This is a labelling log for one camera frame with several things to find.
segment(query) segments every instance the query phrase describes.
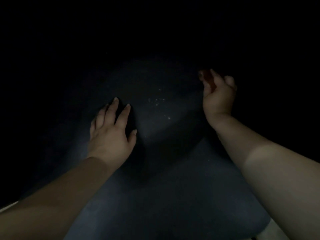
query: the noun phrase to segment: person's right arm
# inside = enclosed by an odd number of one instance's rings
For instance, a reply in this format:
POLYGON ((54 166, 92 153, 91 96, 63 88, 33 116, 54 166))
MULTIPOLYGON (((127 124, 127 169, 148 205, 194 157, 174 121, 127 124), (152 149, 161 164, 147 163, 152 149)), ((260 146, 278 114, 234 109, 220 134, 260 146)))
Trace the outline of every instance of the person's right arm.
POLYGON ((320 163, 273 143, 232 117, 234 79, 211 72, 214 92, 200 76, 203 109, 230 158, 291 239, 320 239, 320 163))

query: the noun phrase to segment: person's left hand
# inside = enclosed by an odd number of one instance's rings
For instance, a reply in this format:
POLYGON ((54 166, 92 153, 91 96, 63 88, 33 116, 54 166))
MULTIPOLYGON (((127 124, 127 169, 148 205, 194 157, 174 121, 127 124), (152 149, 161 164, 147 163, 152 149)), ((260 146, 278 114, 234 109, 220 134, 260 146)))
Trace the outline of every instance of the person's left hand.
POLYGON ((131 106, 128 104, 119 115, 116 123, 116 111, 119 100, 115 98, 99 111, 91 122, 88 158, 95 157, 106 163, 111 170, 117 170, 130 156, 135 144, 137 130, 134 129, 129 138, 125 129, 131 106))

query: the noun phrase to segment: person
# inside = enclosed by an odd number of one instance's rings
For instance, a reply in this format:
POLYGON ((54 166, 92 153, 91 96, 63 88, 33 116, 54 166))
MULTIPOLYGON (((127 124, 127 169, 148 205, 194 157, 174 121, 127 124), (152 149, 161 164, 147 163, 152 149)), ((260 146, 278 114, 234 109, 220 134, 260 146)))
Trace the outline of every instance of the person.
MULTIPOLYGON (((320 164, 273 143, 231 116, 233 77, 211 70, 216 89, 204 84, 203 110, 255 195, 292 239, 320 239, 320 164)), ((95 192, 126 161, 137 130, 126 137, 130 105, 116 120, 119 100, 92 121, 88 156, 74 169, 0 214, 1 239, 63 239, 95 192)))

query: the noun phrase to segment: gray surface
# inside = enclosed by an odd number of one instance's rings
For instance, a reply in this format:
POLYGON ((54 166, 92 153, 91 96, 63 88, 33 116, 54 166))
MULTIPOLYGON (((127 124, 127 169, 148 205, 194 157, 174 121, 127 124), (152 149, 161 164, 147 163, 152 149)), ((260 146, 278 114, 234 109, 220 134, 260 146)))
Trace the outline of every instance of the gray surface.
POLYGON ((92 71, 66 94, 65 119, 49 132, 42 167, 58 166, 47 181, 86 156, 90 121, 114 96, 133 107, 136 148, 65 239, 243 239, 266 227, 268 214, 205 120, 190 64, 149 58, 92 71))

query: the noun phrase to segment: bare skin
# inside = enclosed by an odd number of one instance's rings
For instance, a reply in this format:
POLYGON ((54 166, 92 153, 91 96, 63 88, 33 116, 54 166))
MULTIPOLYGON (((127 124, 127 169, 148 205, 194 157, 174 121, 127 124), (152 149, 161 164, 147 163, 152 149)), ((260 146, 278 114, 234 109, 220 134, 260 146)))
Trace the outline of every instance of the bare skin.
MULTIPOLYGON (((292 239, 320 239, 320 164, 255 133, 231 116, 233 77, 213 70, 217 88, 204 84, 203 109, 212 128, 269 214, 292 239)), ((115 121, 118 100, 92 121, 88 157, 0 214, 1 239, 63 239, 81 209, 126 161, 136 133, 125 135, 130 106, 115 121)))

